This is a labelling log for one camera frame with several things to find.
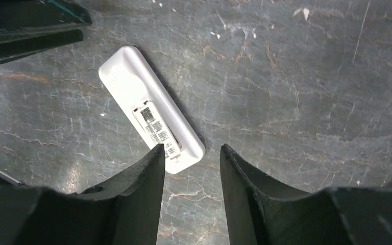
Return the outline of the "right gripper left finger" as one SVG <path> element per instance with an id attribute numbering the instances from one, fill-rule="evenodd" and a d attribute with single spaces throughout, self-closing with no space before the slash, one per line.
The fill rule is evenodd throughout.
<path id="1" fill-rule="evenodd" d="M 162 144 L 81 193 L 27 186 L 0 171 L 0 244 L 155 244 L 164 178 Z"/>

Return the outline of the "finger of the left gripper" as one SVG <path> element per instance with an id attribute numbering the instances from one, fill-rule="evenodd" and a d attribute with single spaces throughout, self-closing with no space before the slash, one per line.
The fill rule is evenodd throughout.
<path id="1" fill-rule="evenodd" d="M 79 29 L 44 35 L 0 36 L 0 64 L 82 40 L 83 33 Z"/>
<path id="2" fill-rule="evenodd" d="M 73 1 L 0 1 L 0 35 L 46 33 L 92 24 Z"/>

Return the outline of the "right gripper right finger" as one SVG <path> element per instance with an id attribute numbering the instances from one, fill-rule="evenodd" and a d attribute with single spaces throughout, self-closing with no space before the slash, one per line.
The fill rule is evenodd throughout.
<path id="1" fill-rule="evenodd" d="M 230 244 L 392 244 L 392 187 L 308 193 L 264 173 L 227 144 L 219 163 Z"/>

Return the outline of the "white battery cover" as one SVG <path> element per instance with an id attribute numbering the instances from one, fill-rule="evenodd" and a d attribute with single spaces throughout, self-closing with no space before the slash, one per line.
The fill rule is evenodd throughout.
<path id="1" fill-rule="evenodd" d="M 179 143 L 152 101 L 145 101 L 143 106 L 134 109 L 133 116 L 148 137 L 148 146 L 163 144 L 165 157 L 169 160 L 180 156 Z"/>

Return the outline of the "white remote control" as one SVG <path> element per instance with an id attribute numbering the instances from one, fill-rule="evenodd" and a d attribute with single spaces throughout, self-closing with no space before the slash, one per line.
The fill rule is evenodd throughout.
<path id="1" fill-rule="evenodd" d="M 99 68 L 99 78 L 146 145 L 164 145 L 166 172 L 202 160 L 205 146 L 139 49 L 118 49 Z"/>

